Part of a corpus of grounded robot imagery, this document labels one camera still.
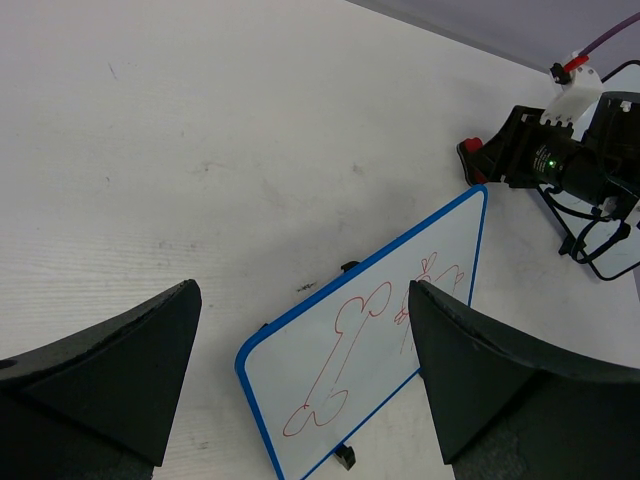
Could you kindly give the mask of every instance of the table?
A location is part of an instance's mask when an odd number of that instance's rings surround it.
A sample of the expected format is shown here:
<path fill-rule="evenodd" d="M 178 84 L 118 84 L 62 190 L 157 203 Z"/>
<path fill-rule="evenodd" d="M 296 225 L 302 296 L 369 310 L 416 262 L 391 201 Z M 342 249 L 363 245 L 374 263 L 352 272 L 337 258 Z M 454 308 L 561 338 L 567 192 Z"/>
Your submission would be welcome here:
<path fill-rule="evenodd" d="M 233 371 L 242 342 L 464 191 L 460 140 L 553 95 L 539 72 L 341 0 L 25 0 L 0 44 L 0 358 L 184 278 L 202 289 L 157 479 L 274 478 Z M 536 202 L 490 187 L 473 306 L 640 367 L 633 278 L 559 258 Z M 351 472 L 313 478 L 452 478 L 418 380 L 351 445 Z"/>

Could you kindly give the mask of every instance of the gray background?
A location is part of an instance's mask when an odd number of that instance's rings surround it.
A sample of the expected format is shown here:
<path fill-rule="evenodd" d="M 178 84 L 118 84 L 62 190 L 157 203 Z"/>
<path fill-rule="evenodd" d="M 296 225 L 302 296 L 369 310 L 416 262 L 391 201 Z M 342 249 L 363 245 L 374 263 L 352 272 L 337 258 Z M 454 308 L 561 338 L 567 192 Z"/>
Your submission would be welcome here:
<path fill-rule="evenodd" d="M 640 9 L 637 0 L 349 0 L 530 67 L 546 70 Z M 601 76 L 640 59 L 640 22 L 591 56 Z"/>

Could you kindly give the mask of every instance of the table surface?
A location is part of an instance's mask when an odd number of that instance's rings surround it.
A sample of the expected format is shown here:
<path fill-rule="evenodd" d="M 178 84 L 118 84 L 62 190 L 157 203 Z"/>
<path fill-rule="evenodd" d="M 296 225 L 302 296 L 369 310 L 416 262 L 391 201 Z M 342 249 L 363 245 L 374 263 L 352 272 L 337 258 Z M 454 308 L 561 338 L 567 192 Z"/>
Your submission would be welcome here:
<path fill-rule="evenodd" d="M 0 45 L 0 358 L 202 289 L 157 479 L 274 478 L 240 345 L 463 192 L 459 141 L 553 96 L 541 73 L 341 0 L 25 0 Z M 558 257 L 534 195 L 489 190 L 473 306 L 640 367 L 633 277 Z M 419 379 L 351 445 L 351 472 L 313 478 L 452 478 Z"/>

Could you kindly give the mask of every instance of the blue border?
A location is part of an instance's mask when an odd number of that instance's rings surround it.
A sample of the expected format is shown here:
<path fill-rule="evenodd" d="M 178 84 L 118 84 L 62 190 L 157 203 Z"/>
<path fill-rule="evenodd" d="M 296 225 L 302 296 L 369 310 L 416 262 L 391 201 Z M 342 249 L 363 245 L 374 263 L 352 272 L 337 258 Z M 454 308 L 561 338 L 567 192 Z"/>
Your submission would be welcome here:
<path fill-rule="evenodd" d="M 479 227 L 479 231 L 478 231 L 478 244 L 476 246 L 476 258 L 475 258 L 475 261 L 473 263 L 473 274 L 471 276 L 471 287 L 469 289 L 468 305 L 470 306 L 471 305 L 471 297 L 473 295 L 473 287 L 475 285 L 475 280 L 476 280 L 476 270 L 477 270 L 477 267 L 478 267 L 478 257 L 480 255 L 480 242 L 482 241 L 482 231 L 484 229 L 484 217 L 485 217 L 485 213 L 487 211 L 487 197 L 489 195 L 488 192 L 487 192 L 487 188 L 484 185 L 476 185 L 475 187 L 470 188 L 465 193 L 460 195 L 458 198 L 456 198 L 455 200 L 450 202 L 448 205 L 442 207 L 440 210 L 435 212 L 433 215 L 429 216 L 427 219 L 423 220 L 422 222 L 420 222 L 418 225 L 416 225 L 415 227 L 413 227 L 412 229 L 410 229 L 406 233 L 400 235 L 398 238 L 396 238 L 389 245 L 387 245 L 386 247 L 381 248 L 376 253 L 371 255 L 369 258 L 367 258 L 366 260 L 363 260 L 358 265 L 353 267 L 351 270 L 345 272 L 344 274 L 340 275 L 338 278 L 336 278 L 335 280 L 333 280 L 329 284 L 325 285 L 323 288 L 321 288 L 316 293 L 314 293 L 309 298 L 307 298 L 304 302 L 300 303 L 299 305 L 296 305 L 291 310 L 289 310 L 287 313 L 285 313 L 284 315 L 280 316 L 278 319 L 274 320 L 273 322 L 269 323 L 268 325 L 265 325 L 263 328 L 261 328 L 256 333 L 254 333 L 242 345 L 242 347 L 240 347 L 240 350 L 238 351 L 238 354 L 236 355 L 236 361 L 235 361 L 236 374 L 238 375 L 238 378 L 240 379 L 240 384 L 242 385 L 242 389 L 244 390 L 244 393 L 247 396 L 247 400 L 249 401 L 249 406 L 251 407 L 251 411 L 253 413 L 253 416 L 256 419 L 256 423 L 258 424 L 258 429 L 260 430 L 260 434 L 262 435 L 262 440 L 264 441 L 264 444 L 267 447 L 267 452 L 269 453 L 269 458 L 271 459 L 271 463 L 273 464 L 273 468 L 275 469 L 276 474 L 278 475 L 278 478 L 280 480 L 286 480 L 286 479 L 285 479 L 284 473 L 282 472 L 282 469 L 280 468 L 280 463 L 278 462 L 278 456 L 276 455 L 275 449 L 273 448 L 273 443 L 271 442 L 271 438 L 269 437 L 269 432 L 267 431 L 267 427 L 266 427 L 266 425 L 264 423 L 264 420 L 262 418 L 262 413 L 260 412 L 260 407 L 258 407 L 258 402 L 257 402 L 257 400 L 255 398 L 255 395 L 253 394 L 253 390 L 251 389 L 251 385 L 249 383 L 249 378 L 247 377 L 247 372 L 246 372 L 245 366 L 246 366 L 247 357 L 249 356 L 249 353 L 251 353 L 251 351 L 260 342 L 262 342 L 265 338 L 273 335 L 275 332 L 280 330 L 282 327 L 287 325 L 289 322 L 293 321 L 295 318 L 300 316 L 303 312 L 309 310 L 312 306 L 314 306 L 320 300 L 322 300 L 325 297 L 331 295 L 333 292 L 335 292 L 342 285 L 344 285 L 345 283 L 350 281 L 352 278 L 360 275 L 362 272 L 364 272 L 371 265 L 375 264 L 376 262 L 378 262 L 382 258 L 384 258 L 387 255 L 389 255 L 396 248 L 398 248 L 402 244 L 406 243 L 411 238 L 415 237 L 418 233 L 422 232 L 429 225 L 435 223 L 437 220 L 439 220 L 440 218 L 444 217 L 451 210 L 456 208 L 458 205 L 464 203 L 465 201 L 467 201 L 469 198 L 473 197 L 477 193 L 481 193 L 483 195 L 483 203 L 482 203 L 482 216 L 480 218 L 480 227 Z M 380 410 L 380 408 L 382 408 L 384 406 L 384 404 L 386 404 L 396 393 L 398 393 L 398 391 L 402 387 L 404 387 L 409 382 L 409 380 L 411 380 L 417 373 L 418 373 L 418 370 L 416 370 L 411 376 L 409 376 L 409 378 L 407 378 L 407 380 L 405 380 L 391 395 L 389 395 L 389 397 L 384 402 L 382 402 L 380 404 L 380 406 L 378 406 L 378 408 L 376 408 L 362 422 L 360 422 L 360 424 L 356 428 L 354 428 L 351 431 L 351 433 L 349 433 L 338 445 L 336 445 L 335 448 L 333 450 L 331 450 L 322 460 L 320 460 L 315 467 L 313 467 L 311 470 L 309 470 L 309 473 L 307 473 L 302 478 L 302 480 L 304 480 L 309 475 L 311 475 L 315 471 L 316 468 L 318 468 L 327 458 L 329 458 L 333 454 L 333 452 L 340 445 L 342 445 L 345 441 L 347 441 L 349 439 L 349 437 L 351 437 L 351 435 L 353 435 L 367 420 L 369 420 L 369 418 L 371 418 L 378 410 Z"/>

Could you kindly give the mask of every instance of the red bone outline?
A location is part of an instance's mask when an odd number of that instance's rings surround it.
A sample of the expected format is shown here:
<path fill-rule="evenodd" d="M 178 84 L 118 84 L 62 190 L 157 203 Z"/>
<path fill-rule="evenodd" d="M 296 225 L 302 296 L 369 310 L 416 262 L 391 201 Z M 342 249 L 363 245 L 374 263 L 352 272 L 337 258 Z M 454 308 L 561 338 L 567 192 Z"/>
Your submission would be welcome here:
<path fill-rule="evenodd" d="M 451 267 L 447 268 L 444 272 L 442 272 L 440 275 L 438 275 L 436 279 L 432 282 L 431 275 L 429 274 L 429 272 L 433 268 L 433 265 L 435 264 L 437 258 L 438 258 L 438 252 L 433 252 L 431 255 L 429 255 L 429 258 L 422 259 L 422 273 L 416 277 L 416 282 L 419 282 L 421 280 L 426 280 L 429 283 L 435 284 L 435 283 L 438 283 L 438 280 L 444 277 L 451 270 L 455 270 L 455 277 L 453 280 L 453 290 L 451 292 L 447 292 L 453 295 L 453 293 L 456 291 L 456 286 L 464 278 L 464 272 L 460 271 L 459 265 L 457 264 L 452 265 Z M 396 325 L 402 325 L 405 322 L 405 320 L 407 320 L 408 318 L 409 318 L 409 289 L 407 288 L 407 291 L 405 292 L 404 297 L 402 298 L 402 306 L 400 307 L 400 311 L 396 314 L 393 321 Z M 411 327 L 411 323 L 407 322 L 407 330 L 404 332 L 404 339 L 402 340 L 400 353 L 402 353 L 402 351 L 404 350 L 404 344 L 407 341 L 407 336 L 409 335 L 410 327 Z M 411 342 L 411 350 L 413 350 L 413 341 Z"/>
<path fill-rule="evenodd" d="M 380 316 L 389 305 L 392 288 L 391 282 L 384 282 L 366 300 L 363 297 L 353 297 L 340 308 L 335 321 L 338 341 L 320 370 L 306 400 L 293 412 L 282 429 L 282 435 L 293 437 L 299 434 L 312 417 L 313 423 L 322 427 L 338 416 L 347 402 L 349 390 L 344 389 L 335 393 L 333 390 L 367 320 Z M 348 330 L 350 325 L 354 323 L 357 325 L 357 322 L 353 321 L 357 315 L 362 316 L 360 327 L 357 330 Z M 327 390 L 329 393 L 324 395 L 322 392 Z"/>

